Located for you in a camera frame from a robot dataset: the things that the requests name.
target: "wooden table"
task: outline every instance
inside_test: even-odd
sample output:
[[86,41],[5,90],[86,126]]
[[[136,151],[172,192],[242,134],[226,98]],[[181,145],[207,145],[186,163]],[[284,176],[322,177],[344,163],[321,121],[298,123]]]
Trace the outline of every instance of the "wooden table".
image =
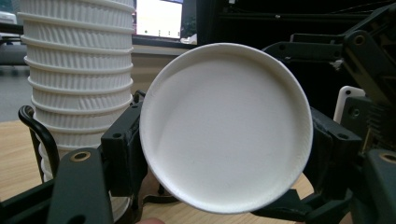
[[[28,128],[19,120],[0,123],[0,200],[6,200],[41,183]],[[300,198],[313,192],[302,175],[293,186]],[[146,204],[143,219],[159,218],[165,223],[294,223],[251,214],[217,215],[185,203]]]

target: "computer monitor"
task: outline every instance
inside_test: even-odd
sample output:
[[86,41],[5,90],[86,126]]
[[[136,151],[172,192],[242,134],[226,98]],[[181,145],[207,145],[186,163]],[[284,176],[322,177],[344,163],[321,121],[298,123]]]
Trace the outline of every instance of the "computer monitor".
[[183,0],[136,0],[136,34],[180,39]]

